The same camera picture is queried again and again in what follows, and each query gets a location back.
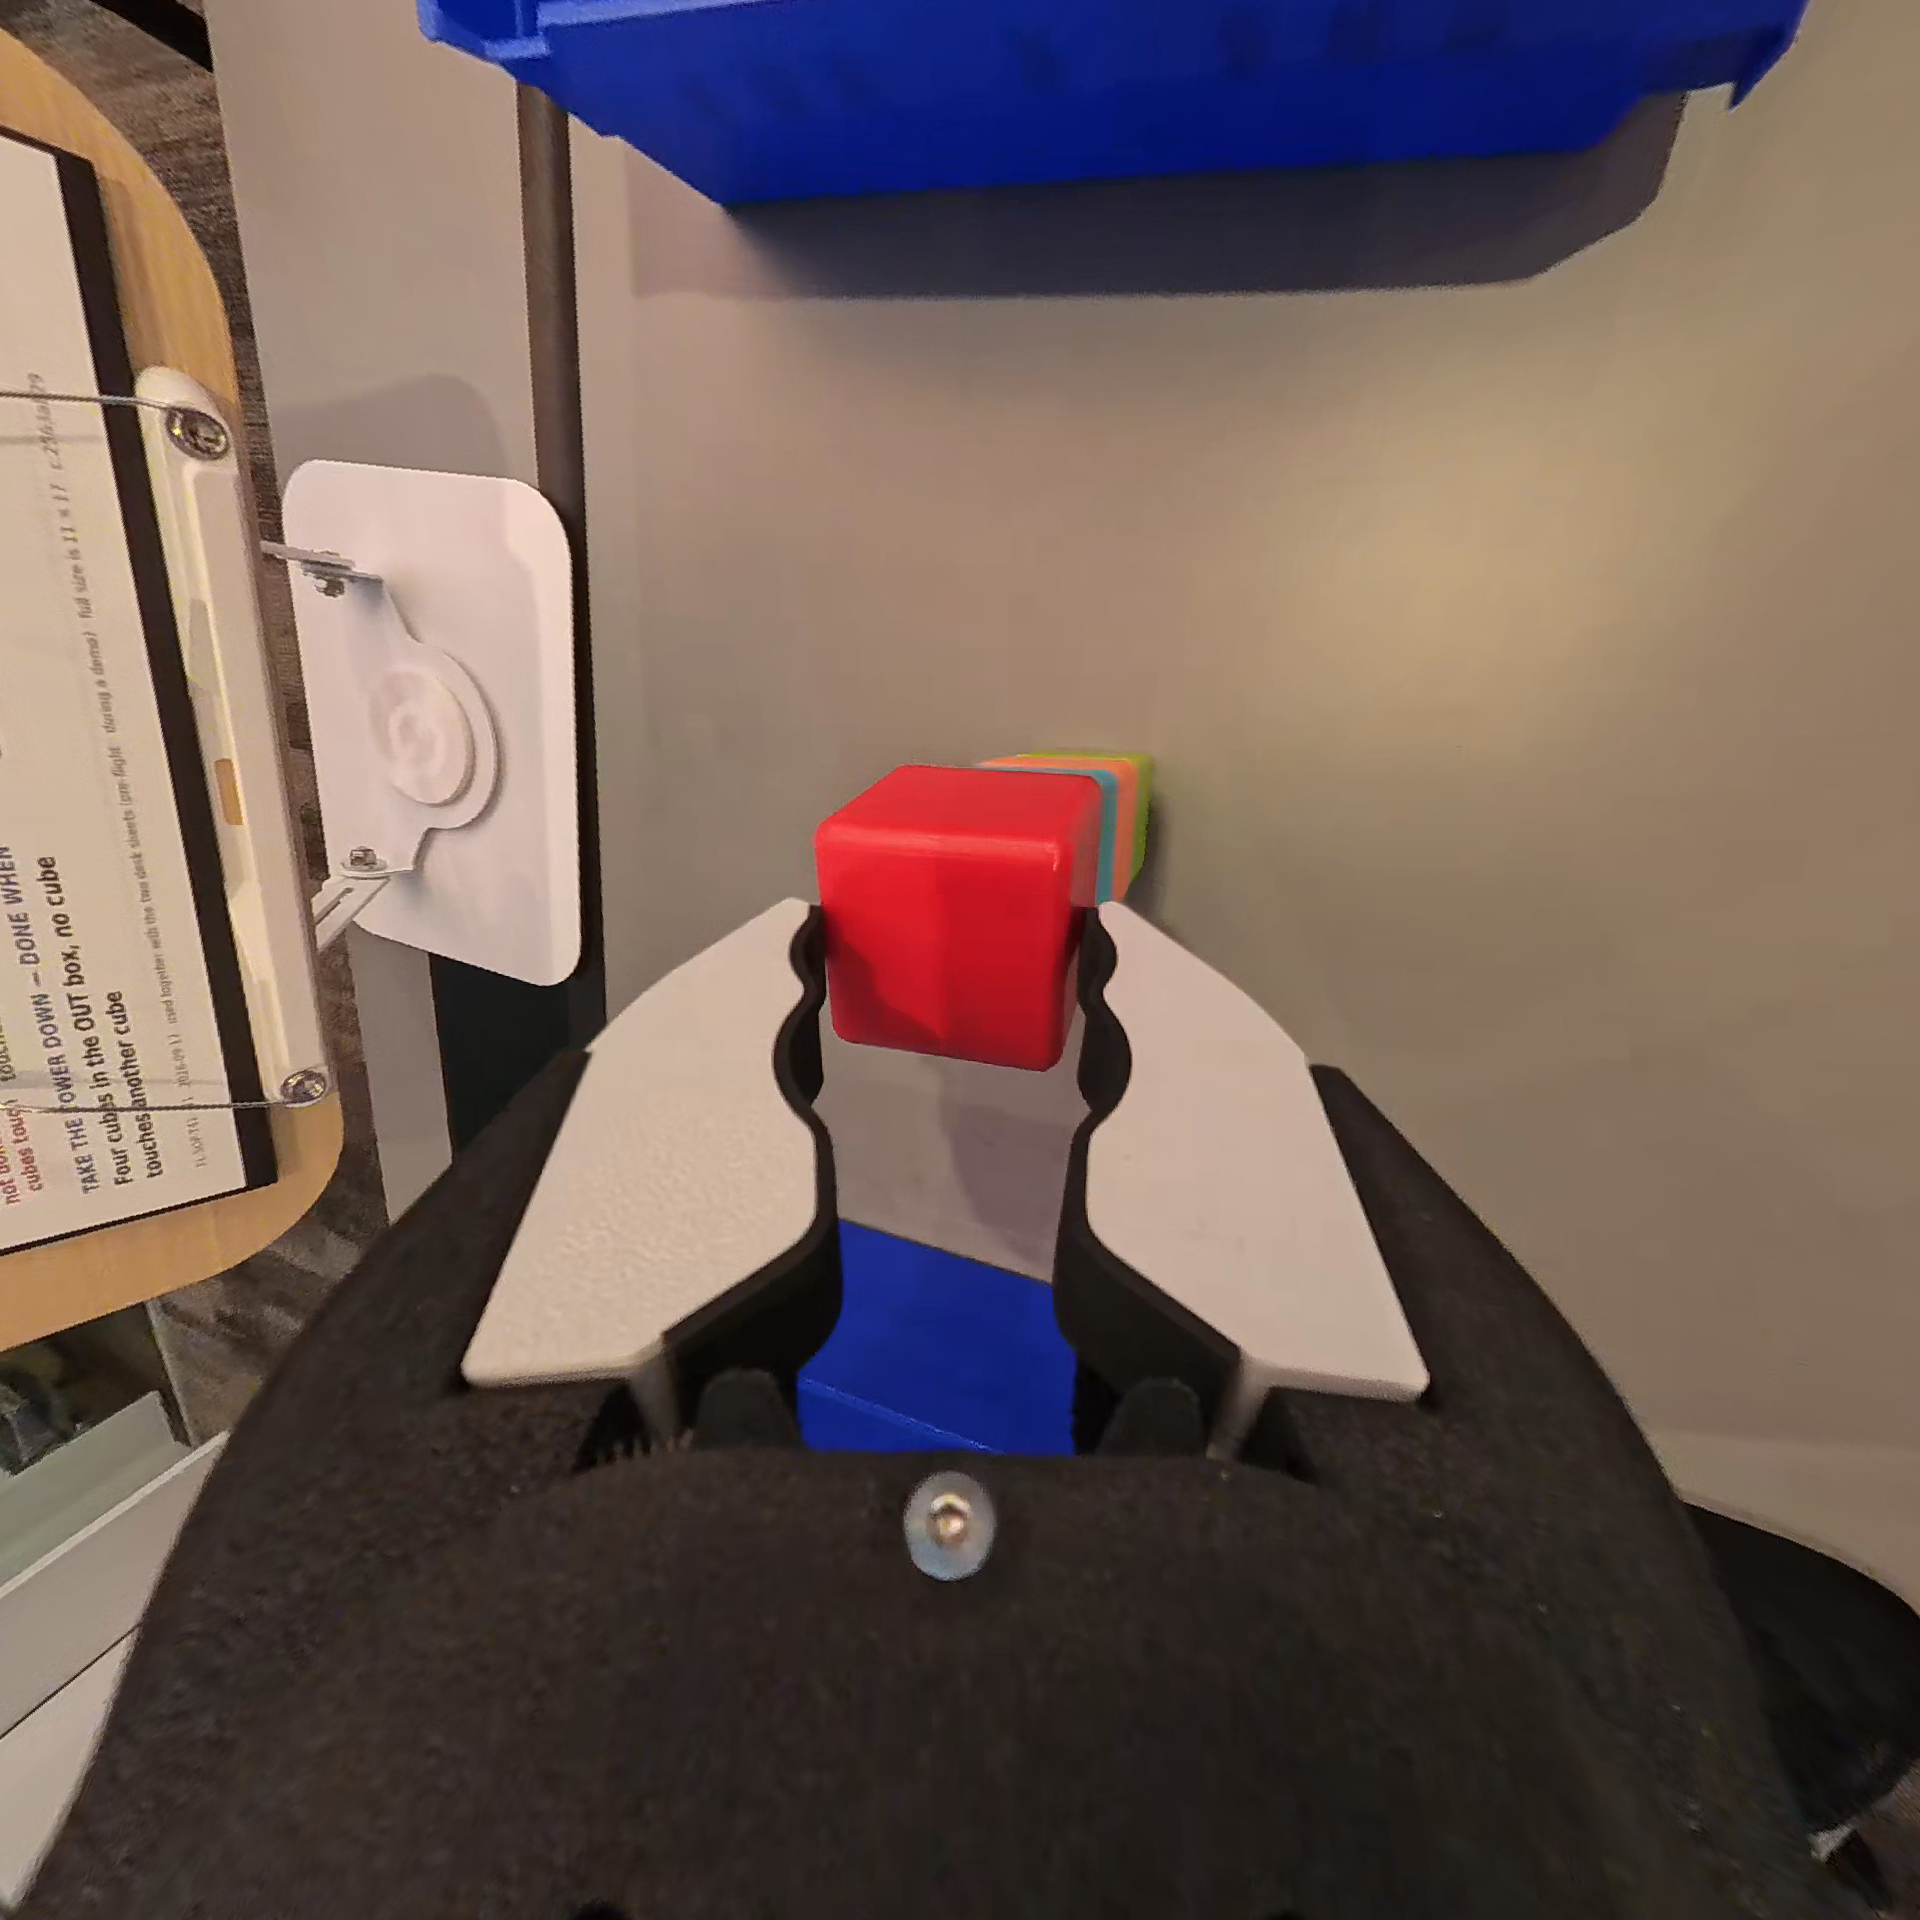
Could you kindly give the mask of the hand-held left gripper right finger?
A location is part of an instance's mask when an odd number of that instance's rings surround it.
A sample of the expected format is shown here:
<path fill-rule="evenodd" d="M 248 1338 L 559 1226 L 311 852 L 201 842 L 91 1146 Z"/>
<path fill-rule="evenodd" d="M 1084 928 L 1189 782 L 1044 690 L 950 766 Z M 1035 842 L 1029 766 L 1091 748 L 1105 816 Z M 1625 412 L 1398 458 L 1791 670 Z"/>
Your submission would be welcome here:
<path fill-rule="evenodd" d="M 1302 1046 L 1126 904 L 1087 918 L 1076 1003 L 1071 1444 L 1149 1381 L 1190 1392 L 1214 1450 L 1275 1392 L 1416 1403 L 1430 1373 Z"/>

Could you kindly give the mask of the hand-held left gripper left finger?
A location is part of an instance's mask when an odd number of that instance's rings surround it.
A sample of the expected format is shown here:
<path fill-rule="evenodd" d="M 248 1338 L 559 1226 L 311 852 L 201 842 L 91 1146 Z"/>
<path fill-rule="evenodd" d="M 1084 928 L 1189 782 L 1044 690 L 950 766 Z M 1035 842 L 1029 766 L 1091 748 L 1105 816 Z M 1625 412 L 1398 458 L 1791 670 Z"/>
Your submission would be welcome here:
<path fill-rule="evenodd" d="M 825 914 L 783 898 L 587 1046 L 486 1305 L 468 1388 L 616 1385 L 647 1442 L 798 1442 L 843 1309 Z"/>

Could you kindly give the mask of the blue plastic bin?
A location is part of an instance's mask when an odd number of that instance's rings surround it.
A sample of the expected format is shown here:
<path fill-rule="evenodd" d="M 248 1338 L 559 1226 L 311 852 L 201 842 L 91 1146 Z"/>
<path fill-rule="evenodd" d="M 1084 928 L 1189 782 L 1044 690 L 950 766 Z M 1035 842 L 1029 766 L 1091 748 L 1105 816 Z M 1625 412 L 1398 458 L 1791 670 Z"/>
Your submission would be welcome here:
<path fill-rule="evenodd" d="M 809 1450 L 1073 1452 L 1073 1356 L 1047 1282 L 854 1224 L 838 1251 L 843 1307 L 800 1372 Z"/>
<path fill-rule="evenodd" d="M 1579 154 L 1801 2 L 421 2 L 712 203 Z"/>

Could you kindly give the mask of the teal magnetic cube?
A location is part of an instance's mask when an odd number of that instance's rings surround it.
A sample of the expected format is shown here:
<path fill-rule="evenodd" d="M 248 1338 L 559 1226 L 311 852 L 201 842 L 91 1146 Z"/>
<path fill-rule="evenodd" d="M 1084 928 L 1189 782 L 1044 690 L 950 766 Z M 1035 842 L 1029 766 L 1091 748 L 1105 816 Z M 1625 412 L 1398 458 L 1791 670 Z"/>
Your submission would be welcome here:
<path fill-rule="evenodd" d="M 1087 867 L 1087 904 L 1100 905 L 1113 896 L 1115 837 L 1120 826 L 1123 779 L 1104 760 L 1029 756 L 1020 770 L 1051 777 L 1076 777 L 1097 792 L 1095 850 Z"/>

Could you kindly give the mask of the orange magnetic cube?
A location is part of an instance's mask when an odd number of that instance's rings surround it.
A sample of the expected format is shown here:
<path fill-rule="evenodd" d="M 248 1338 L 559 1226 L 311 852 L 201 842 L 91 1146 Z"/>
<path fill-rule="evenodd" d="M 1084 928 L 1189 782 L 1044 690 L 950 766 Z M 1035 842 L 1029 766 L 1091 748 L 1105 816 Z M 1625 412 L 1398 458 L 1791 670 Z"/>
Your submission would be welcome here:
<path fill-rule="evenodd" d="M 1012 772 L 1022 772 L 1022 770 L 1020 770 L 1020 764 L 1022 764 L 1022 762 L 1025 762 L 1029 756 L 1047 756 L 1047 760 L 1051 760 L 1051 756 L 1059 756 L 1059 754 L 1060 754 L 1060 752 L 1015 752 L 1015 754 L 1001 754 L 1001 756 L 992 756 L 992 760 L 980 760 L 975 766 L 992 769 L 992 770 L 1012 770 Z M 1129 850 L 1129 838 L 1126 838 L 1126 828 L 1125 828 L 1125 812 L 1123 812 L 1123 810 L 1125 810 L 1125 803 L 1126 803 L 1126 795 L 1125 795 L 1125 789 L 1123 789 L 1123 801 L 1120 801 L 1120 826 L 1118 826 L 1118 838 L 1120 838 L 1118 852 L 1120 852 L 1120 858 L 1125 858 L 1125 854 L 1126 854 L 1126 850 Z"/>

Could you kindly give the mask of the green magnetic cube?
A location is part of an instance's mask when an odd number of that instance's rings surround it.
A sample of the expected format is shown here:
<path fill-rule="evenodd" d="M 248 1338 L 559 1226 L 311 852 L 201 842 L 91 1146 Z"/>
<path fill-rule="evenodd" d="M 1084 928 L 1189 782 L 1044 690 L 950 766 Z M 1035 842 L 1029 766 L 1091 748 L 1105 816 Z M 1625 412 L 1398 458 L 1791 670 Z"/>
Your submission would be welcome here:
<path fill-rule="evenodd" d="M 1115 850 L 1111 888 L 1113 898 L 1125 898 L 1147 854 L 1149 813 L 1156 798 L 1156 764 L 1144 752 L 1060 752 L 1059 760 L 1079 769 L 1104 769 L 1125 789 L 1126 803 L 1123 812 L 1129 850 L 1125 858 Z"/>

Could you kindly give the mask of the red magnetic cube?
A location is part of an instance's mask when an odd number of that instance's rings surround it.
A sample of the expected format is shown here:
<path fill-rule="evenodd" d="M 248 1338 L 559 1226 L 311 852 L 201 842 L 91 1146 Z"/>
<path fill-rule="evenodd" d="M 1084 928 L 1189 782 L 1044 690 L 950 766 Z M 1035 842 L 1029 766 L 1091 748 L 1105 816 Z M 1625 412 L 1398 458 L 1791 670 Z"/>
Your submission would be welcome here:
<path fill-rule="evenodd" d="M 901 766 L 825 816 L 814 872 L 832 1030 L 1020 1072 L 1065 1053 L 1097 789 Z"/>

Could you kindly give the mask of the white sign stand base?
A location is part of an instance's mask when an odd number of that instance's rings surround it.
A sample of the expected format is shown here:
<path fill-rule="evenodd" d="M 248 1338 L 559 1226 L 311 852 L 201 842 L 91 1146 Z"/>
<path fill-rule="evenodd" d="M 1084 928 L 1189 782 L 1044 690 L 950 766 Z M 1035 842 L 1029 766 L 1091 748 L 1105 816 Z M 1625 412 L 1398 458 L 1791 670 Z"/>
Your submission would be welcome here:
<path fill-rule="evenodd" d="M 571 549 L 509 477 L 302 465 L 280 501 L 326 874 L 380 940 L 540 989 L 583 960 Z"/>

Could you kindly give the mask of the wooden instruction sign board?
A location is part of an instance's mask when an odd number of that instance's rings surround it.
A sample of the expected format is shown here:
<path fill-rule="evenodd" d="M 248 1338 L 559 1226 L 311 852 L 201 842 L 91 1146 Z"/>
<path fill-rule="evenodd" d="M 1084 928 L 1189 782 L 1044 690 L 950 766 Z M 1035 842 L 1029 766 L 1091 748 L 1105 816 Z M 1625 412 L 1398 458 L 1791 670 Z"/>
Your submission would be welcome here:
<path fill-rule="evenodd" d="M 5 35 L 5 1346 L 239 1266 L 337 1165 L 229 305 Z"/>

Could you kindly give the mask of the black textured mat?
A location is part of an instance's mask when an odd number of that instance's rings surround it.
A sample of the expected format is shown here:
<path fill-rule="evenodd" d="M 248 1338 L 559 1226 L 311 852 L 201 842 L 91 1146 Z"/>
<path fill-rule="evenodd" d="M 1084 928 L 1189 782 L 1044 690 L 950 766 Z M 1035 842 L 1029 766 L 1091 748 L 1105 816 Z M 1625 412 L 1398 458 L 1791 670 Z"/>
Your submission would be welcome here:
<path fill-rule="evenodd" d="M 1700 1504 L 1687 1516 L 1739 1626 L 1815 1856 L 1830 1860 L 1916 1768 L 1918 1614 L 1824 1552 Z"/>

